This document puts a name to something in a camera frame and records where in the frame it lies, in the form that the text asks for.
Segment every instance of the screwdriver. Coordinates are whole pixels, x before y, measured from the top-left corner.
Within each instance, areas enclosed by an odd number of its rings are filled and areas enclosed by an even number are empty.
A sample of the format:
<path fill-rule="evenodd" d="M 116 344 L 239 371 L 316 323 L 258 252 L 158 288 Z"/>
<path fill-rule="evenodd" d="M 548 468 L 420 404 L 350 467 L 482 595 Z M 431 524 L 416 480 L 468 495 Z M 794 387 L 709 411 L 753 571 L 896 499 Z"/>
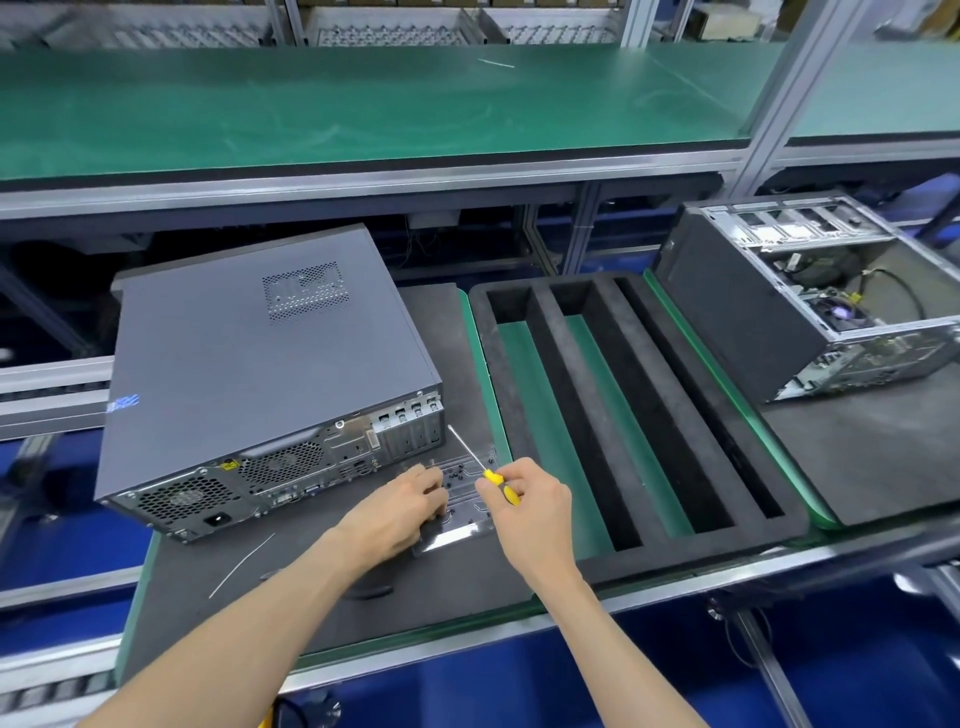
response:
<path fill-rule="evenodd" d="M 461 445 L 464 446 L 464 450 L 470 453 L 470 457 L 477 461 L 477 465 L 483 468 L 483 476 L 487 478 L 493 485 L 503 485 L 503 475 L 494 473 L 490 468 L 480 462 L 480 458 L 473 454 L 473 450 L 467 447 L 467 443 L 465 443 L 464 439 L 457 434 L 457 430 L 450 425 L 447 425 L 446 428 L 450 430 L 450 432 L 453 433 L 453 436 L 457 438 Z M 510 502 L 511 505 L 520 505 L 520 496 L 518 496 L 516 491 L 509 485 L 503 485 L 503 496 Z"/>

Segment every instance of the hand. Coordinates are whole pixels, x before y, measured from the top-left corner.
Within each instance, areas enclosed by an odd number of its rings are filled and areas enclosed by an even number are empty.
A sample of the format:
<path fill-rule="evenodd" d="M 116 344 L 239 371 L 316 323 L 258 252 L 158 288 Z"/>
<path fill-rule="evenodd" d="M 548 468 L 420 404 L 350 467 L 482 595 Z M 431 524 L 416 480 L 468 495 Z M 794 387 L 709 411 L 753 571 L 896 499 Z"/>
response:
<path fill-rule="evenodd" d="M 570 489 L 529 457 L 497 472 L 521 496 L 520 505 L 507 502 L 485 477 L 477 480 L 476 488 L 487 503 L 496 535 L 514 569 L 538 594 L 551 584 L 580 578 L 573 560 Z"/>
<path fill-rule="evenodd" d="M 446 511 L 443 482 L 439 468 L 415 465 L 353 506 L 321 542 L 335 542 L 350 575 L 359 578 L 415 544 L 423 523 Z"/>

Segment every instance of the yellow screwdriver handle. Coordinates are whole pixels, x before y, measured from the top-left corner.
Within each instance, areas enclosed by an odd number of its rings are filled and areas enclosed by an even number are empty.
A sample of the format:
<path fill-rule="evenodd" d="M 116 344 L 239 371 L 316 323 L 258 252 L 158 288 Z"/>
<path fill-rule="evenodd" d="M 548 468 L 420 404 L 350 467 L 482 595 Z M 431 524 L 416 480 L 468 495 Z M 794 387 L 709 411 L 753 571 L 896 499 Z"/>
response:
<path fill-rule="evenodd" d="M 503 485 L 504 483 L 503 475 L 494 473 L 490 468 L 483 471 L 483 476 L 493 485 Z M 518 496 L 516 491 L 509 485 L 503 485 L 503 496 L 511 505 L 520 505 L 520 496 Z"/>

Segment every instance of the computer case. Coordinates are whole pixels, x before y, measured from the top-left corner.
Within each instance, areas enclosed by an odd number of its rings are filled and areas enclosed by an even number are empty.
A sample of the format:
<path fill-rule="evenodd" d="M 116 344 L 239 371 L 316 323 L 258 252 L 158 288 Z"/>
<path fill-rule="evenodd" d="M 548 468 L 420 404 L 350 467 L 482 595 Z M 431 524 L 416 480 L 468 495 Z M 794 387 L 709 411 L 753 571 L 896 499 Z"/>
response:
<path fill-rule="evenodd" d="M 122 274 L 100 502 L 188 542 L 444 441 L 362 225 Z"/>
<path fill-rule="evenodd" d="M 844 195 L 684 205 L 654 275 L 754 402 L 927 376 L 960 354 L 960 270 Z"/>

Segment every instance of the gray computer case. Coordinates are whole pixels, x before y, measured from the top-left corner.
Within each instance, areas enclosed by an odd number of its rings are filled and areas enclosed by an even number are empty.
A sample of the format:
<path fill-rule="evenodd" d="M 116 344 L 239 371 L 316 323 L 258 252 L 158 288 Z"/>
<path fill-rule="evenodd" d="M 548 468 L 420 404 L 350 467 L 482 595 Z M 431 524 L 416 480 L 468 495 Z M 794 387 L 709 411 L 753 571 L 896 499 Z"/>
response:
<path fill-rule="evenodd" d="M 444 441 L 443 386 L 362 225 L 118 277 L 96 498 L 191 541 Z"/>

